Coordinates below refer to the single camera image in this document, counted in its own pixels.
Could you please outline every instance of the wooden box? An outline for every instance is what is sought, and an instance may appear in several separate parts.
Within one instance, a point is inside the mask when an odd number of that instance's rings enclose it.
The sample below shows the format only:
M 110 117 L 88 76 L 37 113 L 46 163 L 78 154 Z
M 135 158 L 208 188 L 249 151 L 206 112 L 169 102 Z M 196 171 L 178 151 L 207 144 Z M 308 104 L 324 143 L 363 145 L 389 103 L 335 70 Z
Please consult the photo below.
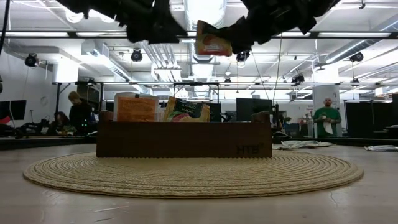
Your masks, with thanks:
M 269 123 L 100 122 L 97 157 L 272 157 Z

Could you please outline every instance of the person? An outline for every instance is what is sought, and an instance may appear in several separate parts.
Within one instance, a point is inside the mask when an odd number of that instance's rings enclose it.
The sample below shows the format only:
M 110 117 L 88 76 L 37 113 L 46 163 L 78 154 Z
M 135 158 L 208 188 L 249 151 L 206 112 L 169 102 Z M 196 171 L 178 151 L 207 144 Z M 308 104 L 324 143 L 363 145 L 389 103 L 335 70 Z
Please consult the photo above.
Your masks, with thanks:
M 69 119 L 64 112 L 59 111 L 58 114 L 54 114 L 57 117 L 56 121 L 50 124 L 47 134 L 58 134 L 64 132 L 64 127 L 69 125 Z
M 85 100 L 81 99 L 80 95 L 75 91 L 69 93 L 68 99 L 72 103 L 69 112 L 70 124 L 77 129 L 78 133 L 81 133 L 84 129 L 82 127 L 91 121 L 91 112 L 93 109 Z
M 319 108 L 316 110 L 313 120 L 314 123 L 317 123 L 318 127 L 318 138 L 327 138 L 327 137 L 336 137 L 337 136 L 337 130 L 336 130 L 336 124 L 341 122 L 341 116 L 340 112 L 334 108 L 331 107 L 332 100 L 330 98 L 326 98 L 323 102 L 325 105 L 322 108 Z M 331 124 L 331 129 L 333 130 L 332 133 L 328 133 L 324 126 L 324 122 L 329 122 Z

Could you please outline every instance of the man in green shirt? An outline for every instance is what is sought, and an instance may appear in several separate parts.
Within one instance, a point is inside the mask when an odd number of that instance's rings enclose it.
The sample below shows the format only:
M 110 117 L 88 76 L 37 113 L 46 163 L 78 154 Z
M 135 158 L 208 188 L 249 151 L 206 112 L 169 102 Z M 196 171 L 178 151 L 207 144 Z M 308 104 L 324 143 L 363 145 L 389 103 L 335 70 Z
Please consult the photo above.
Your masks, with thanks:
M 313 120 L 314 123 L 317 123 L 318 127 L 318 138 L 325 138 L 325 137 L 336 137 L 337 130 L 336 124 L 341 122 L 340 112 L 331 107 L 331 99 L 326 98 L 323 102 L 325 105 L 322 108 L 316 110 Z M 324 122 L 329 122 L 331 124 L 331 128 L 333 130 L 333 134 L 328 133 L 325 128 L 323 127 Z

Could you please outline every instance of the jute placemat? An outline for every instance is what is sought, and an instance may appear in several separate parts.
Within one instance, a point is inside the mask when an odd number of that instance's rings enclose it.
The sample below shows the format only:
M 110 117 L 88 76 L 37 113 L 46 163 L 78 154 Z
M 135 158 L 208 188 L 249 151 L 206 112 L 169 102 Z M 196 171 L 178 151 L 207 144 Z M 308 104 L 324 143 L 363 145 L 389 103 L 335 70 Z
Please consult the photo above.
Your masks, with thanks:
M 73 154 L 30 165 L 25 178 L 75 192 L 140 198 L 235 198 L 296 194 L 348 184 L 356 165 L 330 156 L 274 151 L 263 159 L 104 159 Z

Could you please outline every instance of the green shirt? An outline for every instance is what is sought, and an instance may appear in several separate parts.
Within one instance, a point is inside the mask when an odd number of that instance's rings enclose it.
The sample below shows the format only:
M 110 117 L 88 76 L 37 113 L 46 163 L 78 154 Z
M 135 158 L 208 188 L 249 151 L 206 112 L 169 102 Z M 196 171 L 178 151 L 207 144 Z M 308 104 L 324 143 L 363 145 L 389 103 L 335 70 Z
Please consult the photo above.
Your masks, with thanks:
M 322 116 L 326 116 L 326 118 L 330 118 L 332 120 L 341 120 L 340 117 L 340 112 L 332 107 L 322 107 L 316 110 L 313 119 L 318 119 Z M 318 124 L 318 138 L 319 137 L 335 137 L 337 136 L 337 130 L 336 130 L 336 123 L 331 124 L 331 128 L 333 130 L 333 134 L 330 134 L 325 131 L 325 128 L 323 127 L 323 121 L 319 121 Z

